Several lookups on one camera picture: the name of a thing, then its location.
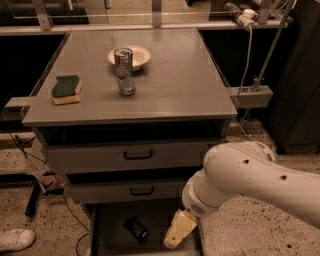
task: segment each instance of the drawer handle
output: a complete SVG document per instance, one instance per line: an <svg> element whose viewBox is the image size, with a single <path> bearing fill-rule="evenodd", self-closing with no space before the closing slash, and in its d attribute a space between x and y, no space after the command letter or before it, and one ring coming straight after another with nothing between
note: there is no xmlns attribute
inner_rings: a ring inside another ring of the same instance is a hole
<svg viewBox="0 0 320 256"><path fill-rule="evenodd" d="M149 159L153 156L153 150L150 149L149 155L146 156L129 156L129 153L127 151L123 152L123 157L127 160L143 160L143 159Z"/></svg>
<svg viewBox="0 0 320 256"><path fill-rule="evenodd" d="M154 193L154 187L153 186L150 188L150 191L147 191L147 192L134 192L134 189L130 188L130 194L132 196L149 196L149 195L152 195L153 193Z"/></svg>

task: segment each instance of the table top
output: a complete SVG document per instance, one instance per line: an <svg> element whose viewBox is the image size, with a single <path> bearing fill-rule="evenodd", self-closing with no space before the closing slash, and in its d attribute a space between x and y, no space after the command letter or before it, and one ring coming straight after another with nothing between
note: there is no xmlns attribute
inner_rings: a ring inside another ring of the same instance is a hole
<svg viewBox="0 0 320 256"><path fill-rule="evenodd" d="M136 93L122 96L108 61L113 49L137 45L151 60L134 72ZM55 105L56 77L77 74L80 103ZM231 119L237 111L196 29L72 32L33 99L28 127Z"/></svg>

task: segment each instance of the white plate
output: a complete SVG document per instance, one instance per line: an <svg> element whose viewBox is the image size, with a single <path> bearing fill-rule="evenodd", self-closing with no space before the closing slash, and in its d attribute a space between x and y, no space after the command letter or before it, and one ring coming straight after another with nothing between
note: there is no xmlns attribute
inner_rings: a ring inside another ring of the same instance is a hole
<svg viewBox="0 0 320 256"><path fill-rule="evenodd" d="M130 46L121 46L118 48L122 48L122 47L130 48L132 50L132 56L133 56L132 71L139 70L151 58L150 52L143 47L130 45ZM108 55L108 59L113 65L114 65L114 50L115 49L113 49Z"/></svg>

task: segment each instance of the black cable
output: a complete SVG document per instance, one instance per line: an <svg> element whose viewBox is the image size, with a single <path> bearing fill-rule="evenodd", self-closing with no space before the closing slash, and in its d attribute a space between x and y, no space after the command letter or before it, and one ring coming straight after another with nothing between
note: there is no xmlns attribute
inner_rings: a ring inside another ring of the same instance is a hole
<svg viewBox="0 0 320 256"><path fill-rule="evenodd" d="M79 246L81 240L82 240L83 238L85 238L87 235L89 235L89 233L84 234L82 237L79 238L79 240L78 240L78 242L77 242L77 245L76 245L76 253L77 253L77 256L80 256L79 251L78 251L78 246Z"/></svg>
<svg viewBox="0 0 320 256"><path fill-rule="evenodd" d="M0 111L0 119L1 119L1 121L5 124L4 119L3 119L3 117L2 117L2 114L1 114L1 111ZM31 157L33 157L33 158L41 161L42 163L44 163L44 164L49 168L50 172L52 173L52 175L53 175L54 178L56 179L59 188L61 189L61 185L60 185L60 183L59 183L59 180L58 180L55 172L52 170L51 166L50 166L46 161L42 160L41 158L39 158L39 157L37 157L37 156L35 156L35 155L33 155L33 154L30 154L30 153L26 152L26 151L24 150L24 148L17 143L16 139L13 137L13 135L12 135L12 133L10 132L9 128L6 127L5 130L7 131L7 133L9 134L9 136L11 137L11 139L13 140L14 144L16 145L16 147L17 147L18 149L20 149L24 155L31 156ZM79 218L77 218L77 217L73 214L72 210L70 209L70 207L69 207L69 205L68 205L68 203L67 203L67 200L66 200L66 198L65 198L65 195L62 194L62 196L63 196L64 202L65 202L65 204L66 204L69 212L71 213L71 215L72 215L87 231L89 231L89 229L79 220Z"/></svg>

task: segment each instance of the drawer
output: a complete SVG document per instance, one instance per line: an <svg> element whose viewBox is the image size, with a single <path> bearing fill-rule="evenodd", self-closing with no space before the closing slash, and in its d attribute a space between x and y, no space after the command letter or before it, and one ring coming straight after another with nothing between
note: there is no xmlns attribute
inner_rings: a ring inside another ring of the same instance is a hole
<svg viewBox="0 0 320 256"><path fill-rule="evenodd" d="M106 182L69 185L68 192L75 203L97 204L177 198L181 197L184 185L183 179Z"/></svg>
<svg viewBox="0 0 320 256"><path fill-rule="evenodd" d="M58 146L46 148L44 154L55 172L60 174L201 166L205 153L217 143Z"/></svg>
<svg viewBox="0 0 320 256"><path fill-rule="evenodd" d="M163 245L165 234L179 208L183 207L181 200L177 199L95 205L91 222L91 255L203 255L197 228L176 249L167 249ZM138 243L123 226L131 217L148 232L143 244Z"/></svg>

